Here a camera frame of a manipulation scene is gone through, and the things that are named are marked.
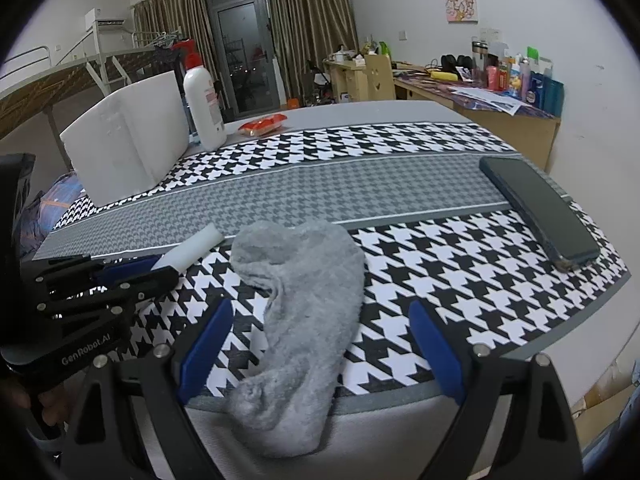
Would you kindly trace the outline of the person's left hand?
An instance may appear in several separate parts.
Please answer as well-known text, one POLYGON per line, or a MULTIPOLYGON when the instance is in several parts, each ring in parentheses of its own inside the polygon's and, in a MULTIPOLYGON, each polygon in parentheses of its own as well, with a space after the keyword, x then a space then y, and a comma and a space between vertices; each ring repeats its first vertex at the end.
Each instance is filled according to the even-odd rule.
MULTIPOLYGON (((14 408, 30 409, 30 397, 22 387, 14 384, 2 384, 1 391, 14 408)), ((64 384, 45 393, 40 393, 38 399, 42 405, 42 419, 48 426, 68 421, 68 396, 64 384)))

